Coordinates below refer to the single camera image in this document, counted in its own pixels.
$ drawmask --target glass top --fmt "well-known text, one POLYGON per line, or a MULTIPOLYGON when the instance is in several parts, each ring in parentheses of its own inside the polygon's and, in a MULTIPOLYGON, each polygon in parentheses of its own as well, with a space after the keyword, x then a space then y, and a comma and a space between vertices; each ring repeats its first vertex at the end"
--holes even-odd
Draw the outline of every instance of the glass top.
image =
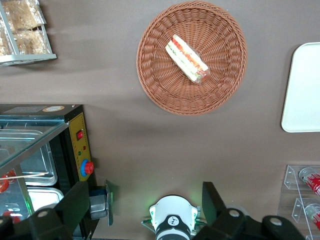
POLYGON ((68 126, 63 119, 0 120, 0 175, 13 169, 68 126))

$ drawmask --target yellow control panel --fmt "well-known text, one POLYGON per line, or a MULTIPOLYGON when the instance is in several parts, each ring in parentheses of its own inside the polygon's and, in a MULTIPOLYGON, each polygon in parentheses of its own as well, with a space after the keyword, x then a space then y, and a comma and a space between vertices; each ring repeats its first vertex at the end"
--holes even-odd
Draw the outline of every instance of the yellow control panel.
POLYGON ((83 112, 70 121, 69 130, 79 179, 86 181, 94 170, 94 166, 91 162, 83 112))

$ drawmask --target clear acrylic rack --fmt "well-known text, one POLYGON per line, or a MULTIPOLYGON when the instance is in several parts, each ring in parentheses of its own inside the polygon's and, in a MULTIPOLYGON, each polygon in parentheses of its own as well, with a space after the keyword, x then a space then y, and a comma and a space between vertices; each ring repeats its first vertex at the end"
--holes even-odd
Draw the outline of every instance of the clear acrylic rack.
POLYGON ((306 167, 320 173, 320 166, 316 165, 287 166, 277 215, 289 219, 306 240, 320 240, 320 230, 306 215, 309 204, 320 204, 320 197, 299 178, 299 171, 306 167))

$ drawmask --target glass display case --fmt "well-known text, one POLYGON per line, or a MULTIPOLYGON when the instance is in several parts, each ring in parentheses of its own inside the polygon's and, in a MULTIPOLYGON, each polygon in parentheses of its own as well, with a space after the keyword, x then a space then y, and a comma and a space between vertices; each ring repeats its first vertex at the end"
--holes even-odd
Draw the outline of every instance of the glass display case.
MULTIPOLYGON (((76 182, 96 187, 93 169, 82 105, 0 104, 0 216, 20 222, 76 182)), ((87 239, 98 221, 88 211, 74 237, 87 239)))

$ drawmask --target red label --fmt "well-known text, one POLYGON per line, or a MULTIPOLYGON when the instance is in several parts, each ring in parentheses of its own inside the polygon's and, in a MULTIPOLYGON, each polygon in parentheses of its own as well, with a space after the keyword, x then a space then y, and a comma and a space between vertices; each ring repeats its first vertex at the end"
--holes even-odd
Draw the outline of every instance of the red label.
POLYGON ((304 182, 320 196, 320 174, 312 173, 304 178, 304 182))
POLYGON ((317 212, 315 215, 313 215, 312 222, 314 222, 314 224, 320 230, 320 212, 317 212))

